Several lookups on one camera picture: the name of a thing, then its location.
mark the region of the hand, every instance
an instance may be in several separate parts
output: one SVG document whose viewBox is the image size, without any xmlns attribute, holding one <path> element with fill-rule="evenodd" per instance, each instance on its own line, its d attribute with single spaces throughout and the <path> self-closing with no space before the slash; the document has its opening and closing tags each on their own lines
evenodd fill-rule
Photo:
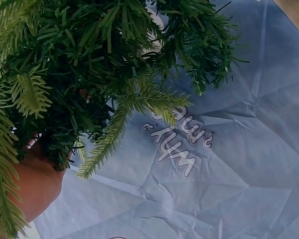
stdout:
<svg viewBox="0 0 299 239">
<path fill-rule="evenodd" d="M 53 165 L 42 154 L 41 145 L 31 140 L 25 148 L 26 155 L 19 164 L 11 163 L 19 174 L 18 181 L 14 176 L 14 183 L 20 187 L 17 194 L 21 197 L 22 203 L 17 201 L 13 195 L 8 197 L 25 214 L 28 222 L 33 221 L 59 196 L 62 188 L 64 171 L 56 172 Z"/>
</svg>

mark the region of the artificial pine branch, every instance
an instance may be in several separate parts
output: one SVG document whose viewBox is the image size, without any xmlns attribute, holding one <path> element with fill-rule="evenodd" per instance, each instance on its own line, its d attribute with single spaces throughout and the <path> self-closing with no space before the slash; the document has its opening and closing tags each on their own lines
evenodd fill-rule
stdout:
<svg viewBox="0 0 299 239">
<path fill-rule="evenodd" d="M 148 4 L 168 16 L 163 29 Z M 199 95 L 224 81 L 236 38 L 214 7 L 209 0 L 0 1 L 1 233 L 15 236 L 26 224 L 5 193 L 17 196 L 9 160 L 23 160 L 34 133 L 55 170 L 68 167 L 77 149 L 78 174 L 88 178 L 115 150 L 133 111 L 174 124 L 173 109 L 190 104 L 163 90 L 172 67 L 185 69 Z M 84 134 L 95 143 L 89 158 Z"/>
<path fill-rule="evenodd" d="M 26 225 L 26 221 L 24 214 L 6 196 L 7 193 L 10 193 L 17 200 L 21 200 L 15 193 L 18 187 L 12 179 L 12 175 L 18 179 L 18 174 L 7 160 L 18 162 L 16 159 L 17 152 L 12 142 L 12 140 L 17 140 L 17 137 L 10 130 L 13 123 L 2 110 L 9 100 L 5 96 L 8 88 L 5 86 L 4 80 L 5 78 L 0 80 L 0 235 L 8 234 L 15 237 L 18 231 L 24 234 L 23 227 Z"/>
</svg>

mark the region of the green pine needle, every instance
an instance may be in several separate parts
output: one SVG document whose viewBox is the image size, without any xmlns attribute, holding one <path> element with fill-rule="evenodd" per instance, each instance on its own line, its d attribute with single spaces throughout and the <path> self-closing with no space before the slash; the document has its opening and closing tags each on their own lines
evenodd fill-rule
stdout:
<svg viewBox="0 0 299 239">
<path fill-rule="evenodd" d="M 8 161 L 18 163 L 12 142 L 12 139 L 17 140 L 17 137 L 9 130 L 13 123 L 2 110 L 7 101 L 4 97 L 6 91 L 7 87 L 0 81 L 0 235 L 10 238 L 15 237 L 19 231 L 24 234 L 23 227 L 27 222 L 20 209 L 6 196 L 10 192 L 17 200 L 21 200 L 15 193 L 18 187 L 12 179 L 12 175 L 18 179 L 18 174 Z"/>
</svg>

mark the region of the crumpled plastic sheet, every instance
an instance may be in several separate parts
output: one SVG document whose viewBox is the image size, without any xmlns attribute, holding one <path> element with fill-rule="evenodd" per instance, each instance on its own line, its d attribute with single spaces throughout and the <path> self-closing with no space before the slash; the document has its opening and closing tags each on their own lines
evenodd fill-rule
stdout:
<svg viewBox="0 0 299 239">
<path fill-rule="evenodd" d="M 42 239 L 299 239 L 299 32 L 271 0 L 223 12 L 250 63 L 202 97 L 184 73 L 170 79 L 193 106 L 175 111 L 176 127 L 134 114 L 90 180 L 75 158 L 34 221 Z"/>
</svg>

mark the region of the wooden surface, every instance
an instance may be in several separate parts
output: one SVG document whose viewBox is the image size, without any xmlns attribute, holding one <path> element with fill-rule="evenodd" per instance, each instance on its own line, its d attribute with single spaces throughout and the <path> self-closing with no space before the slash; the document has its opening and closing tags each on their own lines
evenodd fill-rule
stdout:
<svg viewBox="0 0 299 239">
<path fill-rule="evenodd" d="M 299 0 L 274 0 L 299 30 Z"/>
</svg>

